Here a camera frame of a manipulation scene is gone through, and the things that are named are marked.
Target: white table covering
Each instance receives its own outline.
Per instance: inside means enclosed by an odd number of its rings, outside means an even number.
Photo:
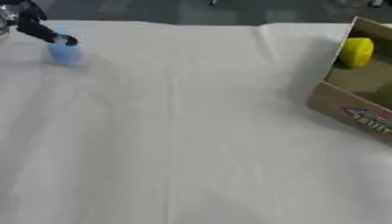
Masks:
[[[391,149],[305,106],[347,25],[49,25],[80,66],[0,43],[0,223],[391,223]]]

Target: fruit box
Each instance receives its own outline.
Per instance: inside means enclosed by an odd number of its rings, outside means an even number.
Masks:
[[[347,68],[342,65],[339,56],[349,38],[373,41],[374,54],[365,66]],[[327,76],[313,90],[308,105],[392,143],[392,29],[357,17],[336,52]]]

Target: blue cup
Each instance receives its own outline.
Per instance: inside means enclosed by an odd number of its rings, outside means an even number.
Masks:
[[[57,33],[67,34],[65,29],[55,29]],[[78,46],[70,46],[62,43],[48,44],[48,50],[55,62],[70,65],[81,61],[81,52]]]

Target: floor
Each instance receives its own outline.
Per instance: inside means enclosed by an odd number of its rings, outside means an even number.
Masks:
[[[392,22],[392,7],[359,9],[338,0],[36,0],[52,19],[137,20],[175,25],[345,23],[355,15]]]

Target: yellow ball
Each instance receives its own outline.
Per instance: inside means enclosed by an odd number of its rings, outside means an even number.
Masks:
[[[348,38],[339,59],[347,67],[364,67],[372,58],[375,44],[370,38]]]

